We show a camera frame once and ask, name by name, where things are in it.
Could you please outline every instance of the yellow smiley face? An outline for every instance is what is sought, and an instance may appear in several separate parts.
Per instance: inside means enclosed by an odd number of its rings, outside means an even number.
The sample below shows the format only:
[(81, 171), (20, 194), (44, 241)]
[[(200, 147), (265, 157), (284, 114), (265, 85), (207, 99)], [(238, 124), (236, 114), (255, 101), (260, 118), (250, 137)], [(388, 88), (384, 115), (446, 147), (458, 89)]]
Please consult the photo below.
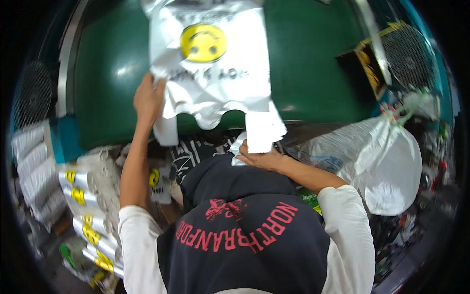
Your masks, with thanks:
[(181, 34), (181, 52), (192, 62), (208, 63), (217, 61), (227, 50), (224, 33), (211, 24), (193, 24)]

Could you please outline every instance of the metal grille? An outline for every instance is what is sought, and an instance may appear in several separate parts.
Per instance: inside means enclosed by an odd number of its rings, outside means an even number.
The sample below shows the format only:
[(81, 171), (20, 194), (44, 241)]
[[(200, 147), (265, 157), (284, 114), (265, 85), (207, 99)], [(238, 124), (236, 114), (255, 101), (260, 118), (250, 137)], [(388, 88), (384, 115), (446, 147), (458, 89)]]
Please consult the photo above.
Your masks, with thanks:
[(405, 90), (411, 87), (434, 89), (436, 58), (424, 36), (412, 26), (404, 27), (382, 37), (390, 71)]
[(30, 62), (23, 72), (13, 104), (15, 129), (43, 120), (51, 105), (52, 81), (50, 72), (38, 60)]

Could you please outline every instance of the person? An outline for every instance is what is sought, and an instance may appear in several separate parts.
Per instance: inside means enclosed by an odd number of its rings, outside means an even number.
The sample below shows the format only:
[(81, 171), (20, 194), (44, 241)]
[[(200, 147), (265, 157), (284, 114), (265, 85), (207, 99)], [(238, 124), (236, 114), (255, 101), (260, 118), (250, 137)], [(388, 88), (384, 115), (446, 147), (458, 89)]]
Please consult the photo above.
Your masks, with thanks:
[[(185, 214), (162, 232), (147, 212), (147, 142), (164, 88), (161, 79), (154, 89), (147, 73), (134, 97), (118, 228), (128, 293), (371, 292), (374, 246), (357, 190), (276, 149), (249, 154), (245, 141), (239, 159), (247, 166), (233, 167), (229, 154), (201, 159), (197, 147), (209, 143), (176, 148)], [(296, 196), (294, 182), (318, 195), (322, 216)]]

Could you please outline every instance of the green machine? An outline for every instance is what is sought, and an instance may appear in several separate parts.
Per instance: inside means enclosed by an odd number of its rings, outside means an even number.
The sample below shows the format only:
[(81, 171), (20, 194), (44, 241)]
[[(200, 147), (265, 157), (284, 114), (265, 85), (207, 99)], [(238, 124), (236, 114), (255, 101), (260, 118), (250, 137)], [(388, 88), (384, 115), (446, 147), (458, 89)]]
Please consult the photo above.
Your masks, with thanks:
[[(376, 102), (357, 99), (335, 59), (367, 37), (354, 5), (265, 1), (272, 100), (286, 124), (344, 124), (370, 116)], [(137, 120), (133, 95), (149, 70), (149, 22), (140, 1), (82, 0), (71, 22), (77, 25), (67, 31), (74, 54), (62, 71), (66, 86), (59, 77), (59, 100), (67, 101), (62, 112), (75, 115), (85, 150), (128, 142)], [(224, 114), (217, 128), (237, 127), (244, 127), (241, 111)], [(178, 128), (179, 134), (201, 131), (188, 114), (178, 115)]]

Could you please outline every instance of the white sleeve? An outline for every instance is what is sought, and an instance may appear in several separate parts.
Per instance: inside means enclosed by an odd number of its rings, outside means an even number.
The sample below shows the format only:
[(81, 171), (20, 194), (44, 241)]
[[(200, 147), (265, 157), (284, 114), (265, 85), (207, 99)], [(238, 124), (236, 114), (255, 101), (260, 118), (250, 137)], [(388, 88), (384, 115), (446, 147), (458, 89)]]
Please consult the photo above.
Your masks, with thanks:
[(375, 272), (369, 219), (357, 190), (344, 185), (318, 195), (325, 231), (330, 236), (327, 276), (322, 293), (368, 294)]
[(157, 237), (162, 230), (153, 217), (141, 207), (125, 206), (119, 211), (118, 232), (127, 293), (166, 294), (157, 254)]

